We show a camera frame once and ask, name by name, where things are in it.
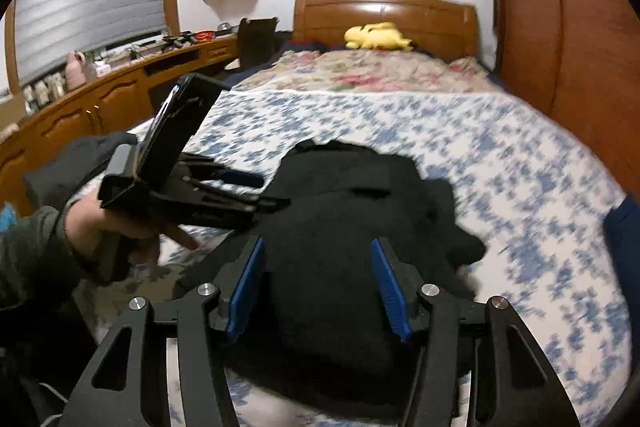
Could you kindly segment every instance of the wooden headboard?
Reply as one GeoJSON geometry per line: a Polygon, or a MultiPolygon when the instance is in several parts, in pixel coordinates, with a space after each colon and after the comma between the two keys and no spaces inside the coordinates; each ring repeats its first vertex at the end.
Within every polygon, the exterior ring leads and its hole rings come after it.
{"type": "Polygon", "coordinates": [[[293,38],[338,46],[352,26],[377,22],[393,22],[405,38],[446,61],[478,55],[476,9],[443,0],[296,0],[293,38]]]}

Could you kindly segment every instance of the wooden wardrobe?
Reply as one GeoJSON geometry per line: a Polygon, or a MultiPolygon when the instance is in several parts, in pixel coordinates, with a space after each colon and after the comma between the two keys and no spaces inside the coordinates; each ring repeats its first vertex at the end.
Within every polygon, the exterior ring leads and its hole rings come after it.
{"type": "Polygon", "coordinates": [[[494,0],[497,71],[640,196],[640,20],[628,0],[494,0]]]}

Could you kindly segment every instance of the bed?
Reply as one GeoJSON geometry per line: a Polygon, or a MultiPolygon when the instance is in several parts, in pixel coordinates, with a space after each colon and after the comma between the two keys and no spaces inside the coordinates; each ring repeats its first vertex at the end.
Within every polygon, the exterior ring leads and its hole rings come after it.
{"type": "MultiPolygon", "coordinates": [[[[336,45],[346,28],[391,20],[418,45],[448,60],[475,54],[472,7],[439,0],[297,0],[294,37],[336,45]]],[[[132,130],[144,136],[149,123],[132,130]]],[[[357,93],[233,90],[224,94],[187,150],[269,179],[297,142],[341,139],[414,158],[421,175],[448,178],[458,219],[482,238],[485,258],[469,267],[478,300],[507,296],[561,378],[583,426],[596,425],[625,388],[630,328],[602,237],[602,218],[624,193],[574,136],[522,100],[494,92],[357,93]]],[[[96,187],[100,176],[83,190],[96,187]]],[[[108,288],[84,282],[79,308],[101,338],[133,296],[170,298],[184,266],[227,231],[188,227],[206,247],[162,242],[158,269],[133,269],[108,288]]],[[[169,346],[172,425],[183,425],[175,345],[169,346]]],[[[241,425],[360,427],[228,375],[241,425]]],[[[462,411],[468,381],[461,382],[462,411]]],[[[454,425],[464,425],[464,414],[454,425]]]]}
{"type": "Polygon", "coordinates": [[[501,90],[476,59],[473,6],[442,0],[296,0],[293,40],[276,60],[236,90],[332,92],[495,92],[501,90]],[[347,50],[345,29],[393,22],[417,44],[413,52],[347,50]]]}

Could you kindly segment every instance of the blue and white bedsheet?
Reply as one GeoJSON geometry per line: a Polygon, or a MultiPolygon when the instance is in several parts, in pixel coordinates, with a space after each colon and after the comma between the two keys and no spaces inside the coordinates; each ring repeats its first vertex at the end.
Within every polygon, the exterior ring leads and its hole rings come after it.
{"type": "MultiPolygon", "coordinates": [[[[147,129],[145,123],[134,132],[142,137],[147,129]]],[[[506,94],[286,90],[224,94],[187,150],[270,178],[294,144],[312,137],[411,156],[423,176],[451,181],[460,224],[488,246],[469,269],[478,300],[509,298],[558,372],[582,425],[596,425],[625,387],[630,327],[602,235],[602,218],[623,192],[590,150],[506,94]]],[[[225,235],[186,228],[209,249],[225,235]]],[[[81,285],[76,298],[96,336],[132,296],[170,298],[182,267],[203,254],[166,240],[155,273],[137,269],[106,289],[81,285]]],[[[175,356],[175,346],[170,350],[175,356]]],[[[183,425],[176,374],[174,367],[172,417],[183,425]]],[[[327,418],[233,376],[229,382],[241,425],[375,425],[327,418]]],[[[462,397],[468,400],[468,383],[462,397]]],[[[463,418],[454,425],[464,425],[463,418]]]]}

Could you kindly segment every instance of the yellow plush toy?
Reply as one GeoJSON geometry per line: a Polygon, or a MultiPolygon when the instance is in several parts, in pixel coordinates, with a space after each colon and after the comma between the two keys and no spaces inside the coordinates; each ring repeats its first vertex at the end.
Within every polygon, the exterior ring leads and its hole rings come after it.
{"type": "Polygon", "coordinates": [[[347,41],[347,47],[351,50],[358,48],[364,50],[374,48],[382,48],[384,50],[410,50],[412,48],[411,40],[403,39],[402,33],[400,33],[396,29],[396,25],[391,22],[354,26],[346,31],[344,40],[347,41]]]}

